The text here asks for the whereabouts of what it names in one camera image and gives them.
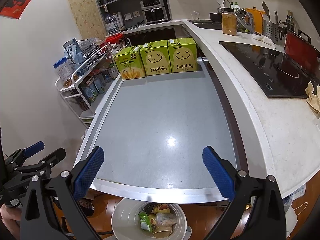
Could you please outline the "person's left hand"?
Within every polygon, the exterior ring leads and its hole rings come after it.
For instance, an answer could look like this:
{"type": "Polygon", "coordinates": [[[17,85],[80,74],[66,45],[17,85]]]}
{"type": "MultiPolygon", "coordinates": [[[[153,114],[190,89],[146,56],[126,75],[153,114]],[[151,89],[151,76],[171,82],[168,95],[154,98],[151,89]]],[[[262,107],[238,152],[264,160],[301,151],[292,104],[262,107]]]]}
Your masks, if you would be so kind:
{"type": "Polygon", "coordinates": [[[20,221],[22,210],[17,207],[1,206],[1,220],[15,239],[20,239],[20,221]]]}

